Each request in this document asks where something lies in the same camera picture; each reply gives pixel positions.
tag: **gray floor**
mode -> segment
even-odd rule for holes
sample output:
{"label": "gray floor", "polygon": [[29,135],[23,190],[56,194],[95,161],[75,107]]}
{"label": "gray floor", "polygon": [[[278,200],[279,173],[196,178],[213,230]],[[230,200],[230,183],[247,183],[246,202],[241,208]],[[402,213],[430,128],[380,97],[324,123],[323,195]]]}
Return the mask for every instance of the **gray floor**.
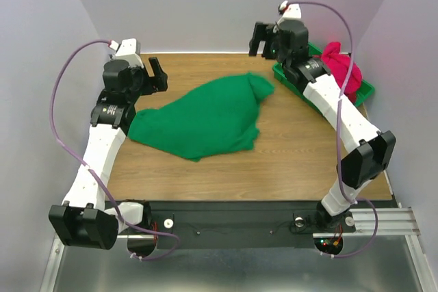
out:
{"label": "gray floor", "polygon": [[[345,239],[344,252],[368,237]],[[66,248],[55,291],[421,291],[404,237],[378,237],[363,254],[329,259],[292,248],[179,250],[162,261],[129,258],[126,239],[110,251]]]}

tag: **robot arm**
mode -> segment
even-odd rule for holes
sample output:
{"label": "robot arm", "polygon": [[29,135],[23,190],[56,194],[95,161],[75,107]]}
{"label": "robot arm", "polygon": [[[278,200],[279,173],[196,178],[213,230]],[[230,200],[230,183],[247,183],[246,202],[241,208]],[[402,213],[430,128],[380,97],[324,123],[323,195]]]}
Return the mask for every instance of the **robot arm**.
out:
{"label": "robot arm", "polygon": [[[83,156],[105,186],[136,115],[136,101],[142,95],[167,90],[167,74],[156,57],[149,58],[154,77],[148,75],[137,40],[123,40],[121,44],[112,42],[110,48],[116,54],[104,65],[105,87],[91,113],[88,145]],[[124,219],[132,224],[145,219],[142,203],[123,202],[119,209]],[[114,208],[105,210],[105,194],[83,165],[62,205],[51,207],[49,220],[63,244],[88,248],[110,249],[117,234],[127,228],[116,216]]]}
{"label": "robot arm", "polygon": [[[309,32],[301,22],[299,5],[287,1],[279,6],[282,17],[275,24],[255,23],[249,55],[256,56],[265,42],[262,57],[281,64],[286,79],[310,100],[336,129],[340,89],[329,68],[320,58],[309,56]],[[344,191],[355,199],[360,191],[388,166],[396,138],[371,124],[342,96],[341,139],[348,155],[342,159]],[[350,208],[335,181],[318,203],[316,219],[320,226],[332,226]]]}

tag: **cable connector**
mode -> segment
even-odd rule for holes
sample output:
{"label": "cable connector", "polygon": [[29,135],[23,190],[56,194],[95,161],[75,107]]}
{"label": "cable connector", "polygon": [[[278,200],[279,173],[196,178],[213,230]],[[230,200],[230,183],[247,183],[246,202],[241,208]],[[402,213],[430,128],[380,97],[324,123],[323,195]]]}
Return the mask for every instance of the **cable connector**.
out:
{"label": "cable connector", "polygon": [[111,40],[111,43],[108,45],[108,47],[113,51],[117,51],[120,47],[120,44],[118,42],[115,42],[114,40]]}

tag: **green fabric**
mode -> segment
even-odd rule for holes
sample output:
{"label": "green fabric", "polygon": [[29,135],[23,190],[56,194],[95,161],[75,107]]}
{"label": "green fabric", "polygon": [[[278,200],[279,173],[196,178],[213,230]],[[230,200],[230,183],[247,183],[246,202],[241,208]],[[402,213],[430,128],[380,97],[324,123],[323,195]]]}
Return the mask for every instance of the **green fabric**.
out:
{"label": "green fabric", "polygon": [[161,109],[139,111],[128,137],[192,161],[252,150],[260,102],[273,91],[251,73],[213,80]]}

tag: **bolt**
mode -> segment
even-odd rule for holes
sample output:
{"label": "bolt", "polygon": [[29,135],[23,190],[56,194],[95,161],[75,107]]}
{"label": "bolt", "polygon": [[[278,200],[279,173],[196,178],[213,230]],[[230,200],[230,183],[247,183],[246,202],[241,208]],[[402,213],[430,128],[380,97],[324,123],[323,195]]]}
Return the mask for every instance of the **bolt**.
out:
{"label": "bolt", "polygon": [[355,225],[355,220],[352,217],[346,217],[345,223],[349,227],[353,227]]}
{"label": "bolt", "polygon": [[301,217],[295,218],[295,226],[298,228],[304,227],[304,219]]}

